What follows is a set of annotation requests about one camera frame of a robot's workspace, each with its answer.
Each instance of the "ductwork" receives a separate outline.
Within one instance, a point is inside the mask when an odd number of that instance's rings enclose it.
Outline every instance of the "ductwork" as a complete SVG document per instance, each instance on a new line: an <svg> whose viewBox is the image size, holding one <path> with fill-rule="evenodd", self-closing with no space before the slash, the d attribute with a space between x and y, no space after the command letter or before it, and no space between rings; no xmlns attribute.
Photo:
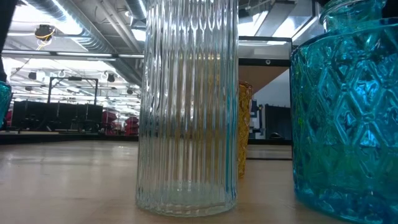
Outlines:
<svg viewBox="0 0 398 224"><path fill-rule="evenodd" d="M146 30L146 24L142 21L137 21L135 23L133 23L133 25L131 26L131 29L137 29L137 30Z"/></svg>
<svg viewBox="0 0 398 224"><path fill-rule="evenodd" d="M126 3L134 20L143 21L146 19L147 8L144 0L126 0Z"/></svg>
<svg viewBox="0 0 398 224"><path fill-rule="evenodd" d="M102 36L99 30L80 11L71 0L23 0L42 13L53 17L60 23L60 26L81 28L81 36L84 38L73 39L89 52L115 53L112 45ZM141 86L142 73L130 67L125 61L118 58L114 62L107 62L113 66L120 75L129 83Z"/></svg>

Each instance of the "wooden table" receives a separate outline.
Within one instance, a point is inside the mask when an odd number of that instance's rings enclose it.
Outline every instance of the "wooden table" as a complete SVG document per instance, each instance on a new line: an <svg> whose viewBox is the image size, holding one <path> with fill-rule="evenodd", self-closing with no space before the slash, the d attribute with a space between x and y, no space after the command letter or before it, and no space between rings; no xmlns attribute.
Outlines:
<svg viewBox="0 0 398 224"><path fill-rule="evenodd" d="M342 223L295 200L291 161L248 161L236 208L201 218L138 209L136 163L131 142L0 146L0 223Z"/></svg>

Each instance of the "blue glass jar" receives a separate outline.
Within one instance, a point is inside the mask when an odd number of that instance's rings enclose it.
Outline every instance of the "blue glass jar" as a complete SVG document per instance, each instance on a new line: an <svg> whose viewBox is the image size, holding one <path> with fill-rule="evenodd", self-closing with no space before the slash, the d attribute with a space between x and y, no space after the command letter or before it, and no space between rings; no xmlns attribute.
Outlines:
<svg viewBox="0 0 398 224"><path fill-rule="evenodd" d="M292 55L299 200L360 223L398 223L398 19L385 0L331 0L327 33Z"/></svg>
<svg viewBox="0 0 398 224"><path fill-rule="evenodd" d="M11 86L0 81L0 127L7 113L8 105L11 99Z"/></svg>

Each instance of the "white wall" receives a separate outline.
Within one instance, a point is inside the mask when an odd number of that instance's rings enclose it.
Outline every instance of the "white wall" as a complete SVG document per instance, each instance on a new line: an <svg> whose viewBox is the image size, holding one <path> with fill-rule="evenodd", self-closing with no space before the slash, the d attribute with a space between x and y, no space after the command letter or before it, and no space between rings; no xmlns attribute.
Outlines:
<svg viewBox="0 0 398 224"><path fill-rule="evenodd" d="M253 96L257 105L285 106L290 108L289 69Z"/></svg>

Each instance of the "ribbed glass vase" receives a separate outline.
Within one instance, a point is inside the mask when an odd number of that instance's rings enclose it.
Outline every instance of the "ribbed glass vase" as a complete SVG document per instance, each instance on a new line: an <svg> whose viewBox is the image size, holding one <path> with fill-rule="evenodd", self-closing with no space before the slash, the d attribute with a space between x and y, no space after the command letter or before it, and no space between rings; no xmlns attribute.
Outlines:
<svg viewBox="0 0 398 224"><path fill-rule="evenodd" d="M138 206L174 216L236 202L238 5L149 0Z"/></svg>
<svg viewBox="0 0 398 224"><path fill-rule="evenodd" d="M297 197L360 223L398 223L398 19L382 0L331 0L327 33L292 56Z"/></svg>
<svg viewBox="0 0 398 224"><path fill-rule="evenodd" d="M10 103L11 97L11 87L5 83L0 81L0 128L2 121L7 113L8 105Z"/></svg>

